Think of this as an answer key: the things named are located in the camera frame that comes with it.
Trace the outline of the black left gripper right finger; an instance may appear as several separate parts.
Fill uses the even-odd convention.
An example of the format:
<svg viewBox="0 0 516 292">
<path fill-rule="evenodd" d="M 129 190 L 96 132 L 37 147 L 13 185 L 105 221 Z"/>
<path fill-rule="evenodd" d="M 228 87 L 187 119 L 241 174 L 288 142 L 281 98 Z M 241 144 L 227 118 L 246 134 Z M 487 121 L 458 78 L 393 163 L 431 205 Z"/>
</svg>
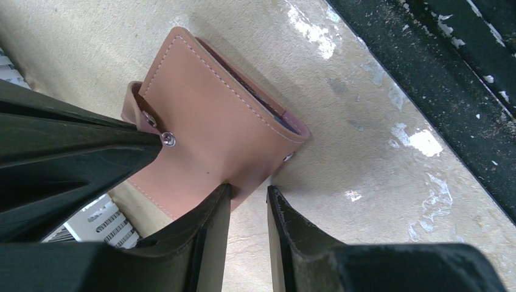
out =
<svg viewBox="0 0 516 292">
<path fill-rule="evenodd" d="M 493 266 L 462 243 L 347 245 L 267 189 L 274 291 L 504 291 Z"/>
</svg>

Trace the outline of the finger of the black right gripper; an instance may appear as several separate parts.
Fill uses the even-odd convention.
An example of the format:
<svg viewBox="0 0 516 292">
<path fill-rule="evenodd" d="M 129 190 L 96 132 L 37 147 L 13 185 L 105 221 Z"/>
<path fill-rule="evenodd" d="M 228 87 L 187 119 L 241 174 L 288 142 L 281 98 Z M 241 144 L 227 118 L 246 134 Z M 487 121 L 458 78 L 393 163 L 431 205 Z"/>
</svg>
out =
<svg viewBox="0 0 516 292">
<path fill-rule="evenodd" d="M 1 113 L 135 130 L 136 126 L 54 99 L 31 89 L 1 81 Z"/>
<path fill-rule="evenodd" d="M 162 148 L 131 126 L 1 115 L 1 241 L 38 240 Z"/>
</svg>

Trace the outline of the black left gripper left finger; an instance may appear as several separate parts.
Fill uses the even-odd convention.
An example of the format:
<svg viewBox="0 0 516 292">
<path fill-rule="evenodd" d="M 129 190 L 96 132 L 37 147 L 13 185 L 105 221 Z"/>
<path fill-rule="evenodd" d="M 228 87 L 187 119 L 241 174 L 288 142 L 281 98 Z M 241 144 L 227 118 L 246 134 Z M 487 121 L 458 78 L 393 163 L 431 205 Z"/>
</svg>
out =
<svg viewBox="0 0 516 292">
<path fill-rule="evenodd" d="M 229 184 L 131 249 L 106 243 L 1 245 L 2 291 L 220 291 Z"/>
</svg>

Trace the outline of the tan leather card holder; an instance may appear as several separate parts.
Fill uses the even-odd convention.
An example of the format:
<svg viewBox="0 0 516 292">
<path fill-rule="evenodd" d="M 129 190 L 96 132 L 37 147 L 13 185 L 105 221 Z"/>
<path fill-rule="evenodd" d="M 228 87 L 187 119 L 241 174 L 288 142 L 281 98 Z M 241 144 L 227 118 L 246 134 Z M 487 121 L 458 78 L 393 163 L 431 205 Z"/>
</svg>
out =
<svg viewBox="0 0 516 292">
<path fill-rule="evenodd" d="M 121 116 L 162 149 L 130 183 L 171 219 L 216 187 L 235 209 L 309 138 L 309 129 L 209 43 L 174 27 Z"/>
</svg>

